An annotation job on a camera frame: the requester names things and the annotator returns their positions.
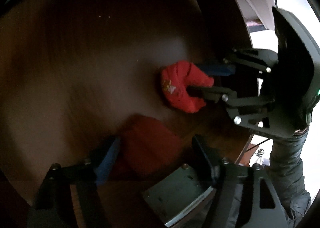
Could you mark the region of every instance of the bolt head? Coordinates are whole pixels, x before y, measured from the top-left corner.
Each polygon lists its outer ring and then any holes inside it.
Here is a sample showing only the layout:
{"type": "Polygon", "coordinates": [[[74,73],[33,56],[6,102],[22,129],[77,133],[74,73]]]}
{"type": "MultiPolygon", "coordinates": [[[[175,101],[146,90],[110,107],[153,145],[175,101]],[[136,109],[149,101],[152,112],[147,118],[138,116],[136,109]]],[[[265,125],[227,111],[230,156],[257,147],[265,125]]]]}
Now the bolt head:
{"type": "Polygon", "coordinates": [[[221,98],[222,98],[222,100],[223,100],[224,102],[228,102],[228,100],[229,100],[229,97],[228,97],[227,94],[223,94],[221,98]]]}
{"type": "Polygon", "coordinates": [[[307,125],[310,125],[311,122],[312,122],[311,113],[307,113],[306,114],[306,123],[307,123],[307,125]]]}
{"type": "Polygon", "coordinates": [[[149,191],[146,191],[146,192],[143,194],[143,197],[144,197],[144,198],[149,198],[149,197],[150,197],[149,191]]]}
{"type": "Polygon", "coordinates": [[[187,170],[189,168],[189,165],[184,163],[181,167],[182,167],[182,169],[187,170]]]}
{"type": "Polygon", "coordinates": [[[253,168],[254,170],[256,170],[256,171],[262,170],[262,166],[261,166],[260,164],[258,164],[258,163],[253,164],[253,165],[252,165],[252,168],[253,168]]]}
{"type": "Polygon", "coordinates": [[[240,116],[236,116],[234,119],[233,119],[233,122],[236,124],[236,125],[239,125],[241,123],[241,117],[240,116]]]}
{"type": "Polygon", "coordinates": [[[86,159],[84,160],[84,164],[85,164],[85,165],[89,165],[89,164],[91,164],[90,159],[89,159],[89,158],[86,158],[86,159]]]}
{"type": "Polygon", "coordinates": [[[224,165],[228,165],[229,164],[229,160],[226,157],[222,158],[222,162],[224,165]]]}
{"type": "Polygon", "coordinates": [[[60,164],[54,163],[51,165],[50,169],[56,171],[57,169],[61,168],[60,164]]]}

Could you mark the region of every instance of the wooden surface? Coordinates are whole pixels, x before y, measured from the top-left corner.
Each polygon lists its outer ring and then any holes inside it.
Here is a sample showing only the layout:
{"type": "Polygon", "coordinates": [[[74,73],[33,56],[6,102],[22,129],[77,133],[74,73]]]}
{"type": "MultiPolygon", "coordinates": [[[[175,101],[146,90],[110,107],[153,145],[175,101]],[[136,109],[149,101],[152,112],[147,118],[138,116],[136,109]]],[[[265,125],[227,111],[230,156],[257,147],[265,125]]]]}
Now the wooden surface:
{"type": "MultiPolygon", "coordinates": [[[[250,143],[249,146],[246,148],[246,150],[249,150],[252,147],[254,147],[254,144],[250,143]]],[[[249,167],[250,159],[252,158],[253,154],[256,152],[257,149],[258,149],[258,147],[256,147],[255,149],[252,149],[248,152],[245,152],[242,159],[240,160],[240,163],[243,164],[244,166],[249,167]]]]}
{"type": "MultiPolygon", "coordinates": [[[[224,26],[232,29],[233,22],[225,19],[224,26]]],[[[31,202],[52,163],[86,157],[133,114],[161,120],[186,148],[194,134],[203,134],[235,161],[249,132],[235,126],[221,104],[196,114],[169,108],[156,81],[161,67],[202,62],[219,45],[195,0],[15,0],[0,18],[1,169],[31,202]]],[[[148,180],[101,186],[113,226],[162,227],[139,192],[187,158],[148,180]]]]}

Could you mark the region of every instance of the black cable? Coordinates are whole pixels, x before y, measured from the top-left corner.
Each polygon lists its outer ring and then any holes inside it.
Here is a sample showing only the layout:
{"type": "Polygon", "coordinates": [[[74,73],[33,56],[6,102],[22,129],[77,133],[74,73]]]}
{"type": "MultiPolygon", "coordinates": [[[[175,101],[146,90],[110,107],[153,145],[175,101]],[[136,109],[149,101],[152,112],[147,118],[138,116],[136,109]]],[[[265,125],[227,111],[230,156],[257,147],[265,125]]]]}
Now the black cable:
{"type": "Polygon", "coordinates": [[[251,147],[250,149],[247,149],[245,152],[251,151],[252,149],[258,147],[259,145],[261,145],[262,143],[264,143],[264,142],[266,142],[266,141],[268,141],[268,140],[271,140],[271,138],[268,138],[268,139],[262,141],[261,143],[258,143],[257,145],[251,147]]]}
{"type": "Polygon", "coordinates": [[[258,152],[257,152],[257,157],[260,157],[260,156],[262,156],[264,154],[264,149],[260,149],[260,150],[258,150],[258,152]]]}

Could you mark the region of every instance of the gray metal panel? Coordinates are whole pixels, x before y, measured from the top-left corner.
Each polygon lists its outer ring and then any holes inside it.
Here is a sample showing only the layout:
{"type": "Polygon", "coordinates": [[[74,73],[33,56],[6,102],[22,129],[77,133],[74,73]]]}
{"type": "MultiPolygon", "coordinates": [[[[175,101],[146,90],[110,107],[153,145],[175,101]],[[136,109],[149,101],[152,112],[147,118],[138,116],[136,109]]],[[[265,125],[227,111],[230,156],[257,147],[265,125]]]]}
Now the gray metal panel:
{"type": "Polygon", "coordinates": [[[142,195],[160,220],[170,227],[190,213],[212,191],[213,188],[201,184],[195,170],[187,166],[177,169],[142,195]]]}

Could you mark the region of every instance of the red fabric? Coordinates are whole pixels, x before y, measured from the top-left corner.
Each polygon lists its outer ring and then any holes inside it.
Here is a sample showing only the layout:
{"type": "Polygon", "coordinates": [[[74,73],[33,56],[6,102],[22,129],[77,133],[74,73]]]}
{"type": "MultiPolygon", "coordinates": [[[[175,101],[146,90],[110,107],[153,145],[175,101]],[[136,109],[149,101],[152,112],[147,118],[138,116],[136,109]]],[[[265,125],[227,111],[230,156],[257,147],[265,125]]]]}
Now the red fabric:
{"type": "Polygon", "coordinates": [[[137,116],[120,137],[123,159],[140,177],[169,165],[182,151],[181,139],[151,117],[137,116]]]}
{"type": "Polygon", "coordinates": [[[161,85],[166,99],[173,107],[186,113],[196,113],[206,105],[202,98],[189,96],[186,87],[212,87],[213,83],[213,78],[184,60],[167,66],[161,72],[161,85]]]}
{"type": "Polygon", "coordinates": [[[136,178],[136,173],[130,168],[127,161],[121,153],[118,155],[115,164],[112,167],[109,180],[123,180],[136,178]]]}

